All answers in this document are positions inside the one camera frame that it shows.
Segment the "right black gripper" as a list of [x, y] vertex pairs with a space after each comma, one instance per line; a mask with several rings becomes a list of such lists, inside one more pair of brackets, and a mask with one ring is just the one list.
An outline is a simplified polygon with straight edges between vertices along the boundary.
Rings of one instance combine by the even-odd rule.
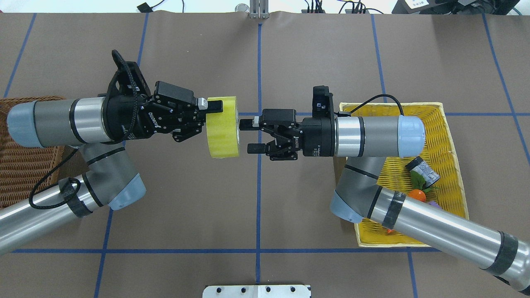
[[332, 157], [335, 153], [335, 122], [329, 112], [313, 113], [297, 122], [294, 109], [264, 109], [259, 118], [240, 119], [239, 130], [261, 130], [269, 143], [250, 143], [248, 154], [265, 154], [271, 161], [295, 161], [306, 157]]

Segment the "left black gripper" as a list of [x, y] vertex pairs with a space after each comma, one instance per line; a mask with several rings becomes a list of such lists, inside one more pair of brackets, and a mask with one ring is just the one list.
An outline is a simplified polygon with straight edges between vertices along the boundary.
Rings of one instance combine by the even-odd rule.
[[171, 134], [181, 143], [201, 133], [207, 113], [222, 112], [222, 100], [197, 98], [191, 90], [157, 81], [151, 96], [121, 92], [106, 99], [102, 119], [112, 142]]

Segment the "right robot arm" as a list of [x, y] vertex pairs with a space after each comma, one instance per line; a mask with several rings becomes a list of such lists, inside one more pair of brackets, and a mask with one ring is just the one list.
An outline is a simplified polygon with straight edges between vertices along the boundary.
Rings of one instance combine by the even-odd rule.
[[[432, 191], [438, 181], [419, 157], [426, 141], [419, 117], [403, 112], [397, 116], [352, 116], [317, 107], [311, 117], [297, 121], [293, 109], [265, 109], [253, 119], [241, 120], [239, 128], [273, 137], [266, 144], [248, 144], [247, 149], [272, 161], [294, 161], [299, 151], [308, 157], [345, 157], [330, 203], [337, 217], [352, 223], [370, 219], [387, 230], [465, 259], [517, 292], [529, 294], [528, 243], [419, 199], [420, 192]], [[413, 158], [406, 166], [412, 192], [378, 184], [388, 157]]]

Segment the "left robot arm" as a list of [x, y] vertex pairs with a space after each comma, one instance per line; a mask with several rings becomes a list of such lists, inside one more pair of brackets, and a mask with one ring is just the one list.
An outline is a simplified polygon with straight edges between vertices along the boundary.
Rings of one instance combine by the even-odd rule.
[[117, 211], [146, 194], [124, 140], [171, 132], [177, 142], [201, 132], [208, 113], [221, 113], [191, 90], [157, 81], [145, 86], [112, 82], [104, 96], [17, 104], [7, 116], [14, 141], [27, 148], [67, 146], [79, 151], [89, 171], [59, 180], [1, 212], [1, 254], [10, 253], [70, 222], [108, 206]]

